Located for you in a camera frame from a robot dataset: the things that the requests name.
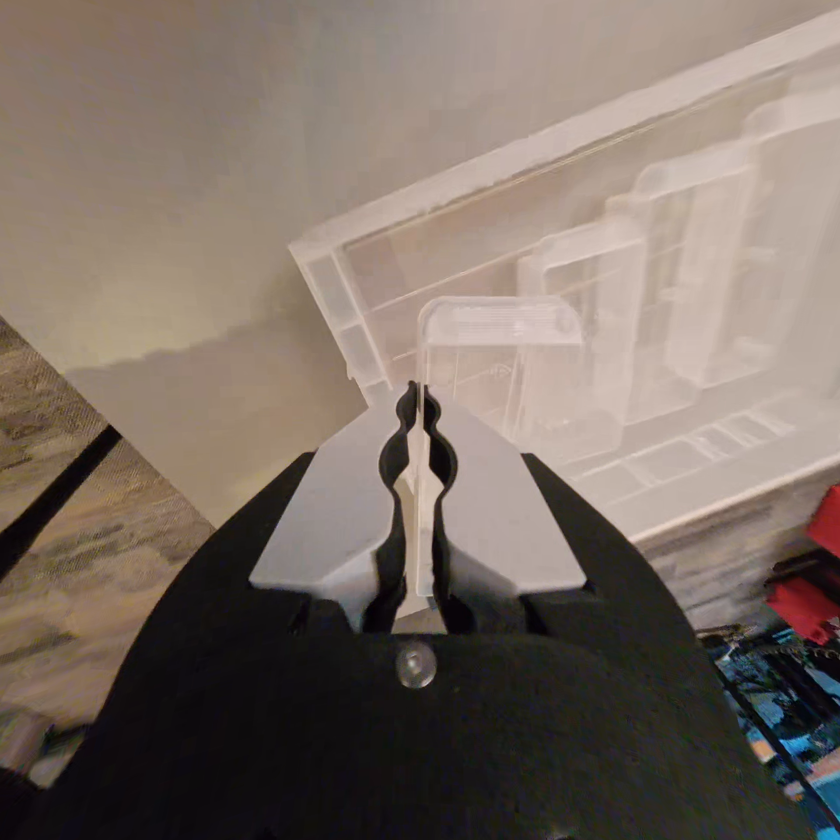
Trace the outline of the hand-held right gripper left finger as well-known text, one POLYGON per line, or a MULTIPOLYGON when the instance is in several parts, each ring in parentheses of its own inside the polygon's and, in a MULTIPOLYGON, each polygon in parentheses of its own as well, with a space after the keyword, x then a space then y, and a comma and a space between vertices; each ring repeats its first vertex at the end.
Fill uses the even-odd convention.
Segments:
POLYGON ((396 481, 409 464, 418 386, 389 391, 321 445, 251 571, 261 590, 335 602, 355 632, 391 632, 406 598, 396 481))

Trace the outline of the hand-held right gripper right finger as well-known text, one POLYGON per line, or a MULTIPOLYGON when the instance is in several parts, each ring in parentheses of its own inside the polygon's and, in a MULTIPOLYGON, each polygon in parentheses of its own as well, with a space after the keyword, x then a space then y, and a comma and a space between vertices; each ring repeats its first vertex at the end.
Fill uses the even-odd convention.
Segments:
POLYGON ((519 634, 535 595, 576 596, 581 564, 520 450, 466 408, 423 389, 433 507, 432 579, 450 634, 519 634))

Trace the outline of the translucent plastic box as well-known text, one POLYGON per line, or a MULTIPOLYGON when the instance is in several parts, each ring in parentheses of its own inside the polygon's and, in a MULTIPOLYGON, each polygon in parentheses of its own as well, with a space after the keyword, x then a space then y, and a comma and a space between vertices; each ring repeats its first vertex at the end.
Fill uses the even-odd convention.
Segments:
MULTIPOLYGON (((609 217, 606 200, 628 193, 647 166, 745 140, 743 125, 762 105, 838 86, 838 41, 836 7, 358 207, 290 243, 365 401, 417 379, 418 321, 427 304, 523 298, 520 258, 546 237, 609 217)), ((832 325, 838 195, 791 329, 771 367, 754 374, 733 347, 744 228, 698 399, 675 413, 626 423, 622 441, 607 454, 568 465, 535 454, 630 537, 838 464, 832 325)))

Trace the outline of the black bar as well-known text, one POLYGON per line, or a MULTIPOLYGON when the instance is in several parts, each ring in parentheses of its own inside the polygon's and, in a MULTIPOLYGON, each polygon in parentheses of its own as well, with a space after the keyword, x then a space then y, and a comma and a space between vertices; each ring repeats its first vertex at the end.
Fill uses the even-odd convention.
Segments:
POLYGON ((106 426, 1 533, 1 580, 31 549, 39 535, 90 478, 123 437, 106 426))

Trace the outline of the orange traffic cone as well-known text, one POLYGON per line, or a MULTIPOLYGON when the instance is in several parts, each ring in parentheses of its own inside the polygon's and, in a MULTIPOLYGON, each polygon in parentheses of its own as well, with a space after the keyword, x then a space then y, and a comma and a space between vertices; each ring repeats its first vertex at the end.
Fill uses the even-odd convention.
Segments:
POLYGON ((826 491, 805 536, 815 549, 773 568, 765 601, 799 636, 827 646, 839 638, 839 485, 826 491))

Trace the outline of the colourful printed bag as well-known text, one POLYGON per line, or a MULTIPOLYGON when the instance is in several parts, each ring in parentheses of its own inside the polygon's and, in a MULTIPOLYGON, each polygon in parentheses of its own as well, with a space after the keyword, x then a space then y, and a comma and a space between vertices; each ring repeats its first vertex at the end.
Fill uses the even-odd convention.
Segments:
POLYGON ((698 639, 756 758, 816 838, 838 839, 838 643, 740 624, 708 628, 698 639))

